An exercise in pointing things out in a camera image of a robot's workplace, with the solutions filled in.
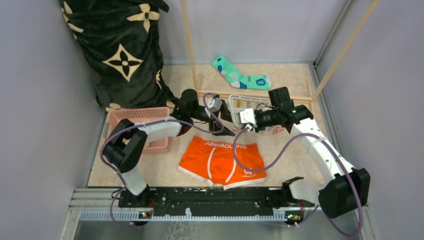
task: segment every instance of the laundry basket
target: laundry basket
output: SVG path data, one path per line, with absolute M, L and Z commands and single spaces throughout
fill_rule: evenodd
M 170 114 L 170 109 L 167 107 L 152 107 L 152 108 L 138 108 L 138 109 L 122 109 L 114 110 L 107 114 L 106 123 L 108 123 L 108 130 L 106 136 L 109 137 L 113 129 L 118 125 L 122 119 L 128 119 L 133 123 L 151 122 L 163 119 Z M 149 145 L 144 146 L 143 154 L 163 154 L 169 152 L 169 139 L 164 137 L 157 141 L 151 142 Z

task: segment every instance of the white trim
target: white trim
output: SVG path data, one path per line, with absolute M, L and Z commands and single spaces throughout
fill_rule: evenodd
M 212 160 L 212 155 L 215 152 L 215 149 L 217 149 L 216 147 L 214 147 L 209 154 L 209 159 L 207 160 L 207 175 L 209 176 L 209 179 L 212 179 L 212 174 L 211 174 L 211 160 Z
M 195 179 L 198 179 L 198 180 L 200 180 L 200 181 L 202 181 L 204 183 L 207 183 L 210 187 L 213 187 L 214 186 L 214 183 L 210 179 L 201 177 L 201 176 L 197 175 L 196 173 L 194 173 L 192 171 L 189 171 L 189 170 L 185 169 L 184 167 L 182 167 L 180 165 L 178 165 L 178 170 L 180 170 L 181 172 L 183 172 L 185 174 L 188 174 L 188 175 L 192 176 Z
M 252 179 L 252 180 L 247 180 L 247 181 L 238 181 L 238 182 L 235 182 L 235 183 L 231 183 L 231 184 L 225 185 L 223 188 L 224 188 L 224 190 L 227 190 L 227 189 L 241 187 L 241 186 L 249 185 L 249 184 L 263 183 L 266 180 L 267 180 L 267 177 L 258 178 L 258 179 Z
M 233 159 L 234 163 L 232 164 L 232 171 L 231 174 L 228 176 L 228 178 L 225 180 L 226 183 L 233 177 L 234 173 L 236 172 L 236 160 Z

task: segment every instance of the sock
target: sock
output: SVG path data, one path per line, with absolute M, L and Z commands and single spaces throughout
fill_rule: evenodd
M 272 81 L 267 75 L 243 76 L 224 56 L 219 56 L 212 62 L 212 66 L 234 88 L 268 90 Z

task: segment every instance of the orange boxer briefs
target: orange boxer briefs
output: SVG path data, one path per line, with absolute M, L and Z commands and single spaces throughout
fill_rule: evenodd
M 257 144 L 237 144 L 238 160 L 251 169 L 263 169 L 264 161 Z M 266 172 L 251 172 L 241 168 L 233 158 L 233 145 L 206 141 L 195 136 L 182 156 L 178 169 L 209 186 L 223 185 L 224 190 L 267 180 Z

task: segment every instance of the wooden stick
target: wooden stick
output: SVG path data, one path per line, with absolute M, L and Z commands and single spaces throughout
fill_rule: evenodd
M 367 22 L 370 15 L 373 13 L 374 9 L 376 8 L 377 4 L 380 0 L 371 0 L 371 2 L 368 5 L 368 8 L 365 10 L 365 13 L 362 15 L 359 22 L 356 24 L 355 29 L 350 34 L 350 37 L 347 39 L 346 43 L 344 44 L 341 51 L 338 53 L 336 59 L 331 64 L 330 68 L 328 69 L 327 73 L 325 73 L 325 76 L 322 78 L 321 83 L 316 88 L 315 92 L 312 95 L 312 101 L 314 102 L 317 100 L 318 96 L 320 95 L 321 91 L 323 90 L 324 86 L 329 81 L 330 77 L 333 75 L 336 68 L 339 66 L 340 62 L 343 60 L 343 57 L 348 52 L 349 48 L 351 47 L 352 43 L 357 38 L 359 32 L 361 31 L 362 27 Z
M 195 66 L 195 56 L 193 53 L 193 45 L 192 45 L 192 34 L 190 33 L 190 23 L 189 23 L 189 12 L 187 10 L 187 2 L 186 0 L 180 0 L 181 2 L 181 10 L 182 10 L 182 18 L 184 19 L 184 28 L 185 28 L 185 37 L 187 38 L 187 46 L 188 46 L 188 55 L 190 56 L 190 65 L 191 65 L 191 74 L 193 75 L 193 85 L 194 89 L 198 90 L 198 80 L 196 74 L 196 66 Z
M 247 97 L 253 97 L 253 98 L 269 98 L 268 92 L 266 93 L 256 93 L 256 92 L 235 92 L 235 91 L 219 91 L 219 90 L 198 90 L 197 91 L 199 95 L 205 94 L 205 93 L 216 93 L 219 94 L 220 96 L 230 96 L 232 94 L 235 95 L 243 95 L 243 96 L 247 96 Z M 292 96 L 291 99 L 295 100 L 295 101 L 300 101 L 300 102 L 310 102 L 312 100 L 312 98 L 308 97 L 308 96 Z
M 313 94 L 313 90 L 312 90 L 312 79 L 310 81 L 306 81 L 306 86 L 307 86 L 307 95 L 309 97 L 311 97 L 311 95 Z M 312 115 L 315 116 L 316 115 L 316 112 L 315 112 L 315 103 L 312 100 L 309 103 L 309 109 L 312 112 Z

